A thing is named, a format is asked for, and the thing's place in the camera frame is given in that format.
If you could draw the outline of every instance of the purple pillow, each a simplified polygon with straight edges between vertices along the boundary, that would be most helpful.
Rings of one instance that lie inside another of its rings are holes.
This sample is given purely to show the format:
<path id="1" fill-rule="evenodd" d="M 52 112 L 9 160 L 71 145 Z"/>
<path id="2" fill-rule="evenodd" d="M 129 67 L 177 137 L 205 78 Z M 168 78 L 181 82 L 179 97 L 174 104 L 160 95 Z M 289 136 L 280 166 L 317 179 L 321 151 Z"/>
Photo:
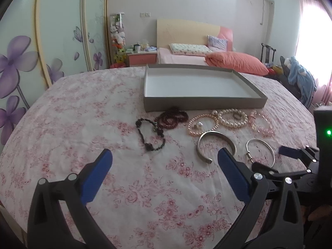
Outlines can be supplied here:
<path id="1" fill-rule="evenodd" d="M 212 51 L 227 51 L 227 39 L 208 35 L 208 48 Z"/>

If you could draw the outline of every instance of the drawer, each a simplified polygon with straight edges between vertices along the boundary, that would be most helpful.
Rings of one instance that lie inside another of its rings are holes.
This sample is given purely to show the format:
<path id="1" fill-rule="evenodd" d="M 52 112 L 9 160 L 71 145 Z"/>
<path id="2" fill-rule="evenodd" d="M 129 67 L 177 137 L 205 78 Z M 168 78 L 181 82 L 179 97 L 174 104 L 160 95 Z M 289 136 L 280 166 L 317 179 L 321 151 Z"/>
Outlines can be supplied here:
<path id="1" fill-rule="evenodd" d="M 129 55 L 129 66 L 155 64 L 157 62 L 157 54 L 136 54 Z"/>

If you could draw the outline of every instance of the floral pillow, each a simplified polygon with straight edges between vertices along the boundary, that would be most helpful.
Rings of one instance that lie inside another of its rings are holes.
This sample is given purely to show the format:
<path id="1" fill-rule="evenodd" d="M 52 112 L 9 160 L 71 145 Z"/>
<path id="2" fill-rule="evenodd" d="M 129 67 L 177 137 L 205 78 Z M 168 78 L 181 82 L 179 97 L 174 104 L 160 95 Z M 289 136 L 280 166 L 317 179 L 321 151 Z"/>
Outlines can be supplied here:
<path id="1" fill-rule="evenodd" d="M 212 51 L 227 51 L 227 39 L 208 35 L 208 48 Z"/>
<path id="2" fill-rule="evenodd" d="M 174 55 L 190 55 L 190 56 L 205 56 L 212 52 L 205 45 L 190 45 L 190 44 L 169 44 Z"/>

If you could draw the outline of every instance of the silver bangle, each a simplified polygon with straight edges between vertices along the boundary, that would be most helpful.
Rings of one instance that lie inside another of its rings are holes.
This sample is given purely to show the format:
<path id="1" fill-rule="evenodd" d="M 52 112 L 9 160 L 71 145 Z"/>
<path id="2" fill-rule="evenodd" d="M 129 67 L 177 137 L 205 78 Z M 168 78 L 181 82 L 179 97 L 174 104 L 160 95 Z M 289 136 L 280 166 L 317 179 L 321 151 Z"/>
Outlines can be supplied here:
<path id="1" fill-rule="evenodd" d="M 254 161 L 252 160 L 253 157 L 250 155 L 250 151 L 249 151 L 249 149 L 248 149 L 248 144 L 249 144 L 250 141 L 254 141 L 254 140 L 259 141 L 260 143 L 263 143 L 266 147 L 269 148 L 269 150 L 271 151 L 271 154 L 272 154 L 272 156 L 273 156 L 273 164 L 272 164 L 272 166 L 270 166 L 270 168 L 273 168 L 274 163 L 276 162 L 276 156 L 275 156 L 275 154 L 274 154 L 274 151 L 273 151 L 273 149 L 271 148 L 271 146 L 270 146 L 269 144 L 267 144 L 265 141 L 263 141 L 263 140 L 261 140 L 261 139 L 258 139 L 258 138 L 250 139 L 250 140 L 248 140 L 248 142 L 247 142 L 247 144 L 246 144 L 246 149 L 247 149 L 247 153 L 246 153 L 246 154 L 247 154 L 249 160 L 251 161 L 251 163 L 253 163 Z"/>
<path id="2" fill-rule="evenodd" d="M 224 134 L 222 134 L 222 133 L 220 133 L 218 131 L 208 131 L 208 132 L 203 133 L 200 136 L 200 138 L 199 138 L 199 140 L 197 142 L 197 145 L 196 145 L 196 151 L 197 151 L 197 154 L 200 157 L 200 159 L 202 159 L 204 162 L 206 162 L 208 164 L 211 164 L 212 161 L 213 161 L 211 158 L 208 158 L 208 157 L 204 156 L 202 154 L 202 152 L 200 151 L 200 141 L 202 140 L 202 138 L 204 138 L 205 136 L 208 136 L 208 135 L 217 136 L 217 137 L 222 138 L 223 140 L 225 140 L 230 145 L 230 147 L 232 149 L 233 156 L 235 156 L 235 154 L 236 154 L 236 146 L 233 143 L 233 141 L 231 141 L 227 136 L 225 136 Z"/>

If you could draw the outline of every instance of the nightstand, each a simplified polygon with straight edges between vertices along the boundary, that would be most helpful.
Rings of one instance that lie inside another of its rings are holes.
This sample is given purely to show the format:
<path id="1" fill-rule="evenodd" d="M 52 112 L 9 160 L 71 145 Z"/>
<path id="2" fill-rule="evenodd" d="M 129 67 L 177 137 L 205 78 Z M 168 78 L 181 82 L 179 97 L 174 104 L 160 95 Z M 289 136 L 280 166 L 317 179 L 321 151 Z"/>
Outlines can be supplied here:
<path id="1" fill-rule="evenodd" d="M 143 66 L 157 63 L 157 51 L 141 51 L 127 54 L 127 65 Z"/>

